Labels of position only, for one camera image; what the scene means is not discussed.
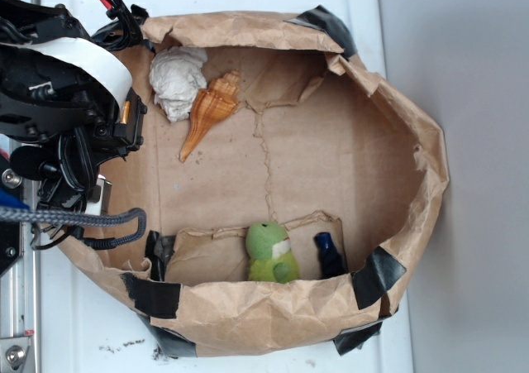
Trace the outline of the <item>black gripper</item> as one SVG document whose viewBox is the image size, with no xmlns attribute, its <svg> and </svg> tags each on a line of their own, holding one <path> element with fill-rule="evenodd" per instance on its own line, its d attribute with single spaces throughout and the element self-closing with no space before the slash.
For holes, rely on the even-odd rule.
<svg viewBox="0 0 529 373">
<path fill-rule="evenodd" d="M 59 99 L 74 117 L 57 141 L 57 206 L 78 208 L 93 196 L 102 163 L 140 149 L 147 108 L 133 88 L 120 101 L 102 87 L 67 88 Z"/>
</svg>

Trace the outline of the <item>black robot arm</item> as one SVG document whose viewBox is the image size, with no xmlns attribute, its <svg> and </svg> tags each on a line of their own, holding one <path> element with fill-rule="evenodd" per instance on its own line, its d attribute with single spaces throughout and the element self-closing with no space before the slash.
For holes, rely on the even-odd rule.
<svg viewBox="0 0 529 373">
<path fill-rule="evenodd" d="M 146 112 L 126 66 L 67 9 L 1 0 L 1 133 L 39 208 L 99 199 L 101 165 L 140 149 Z"/>
</svg>

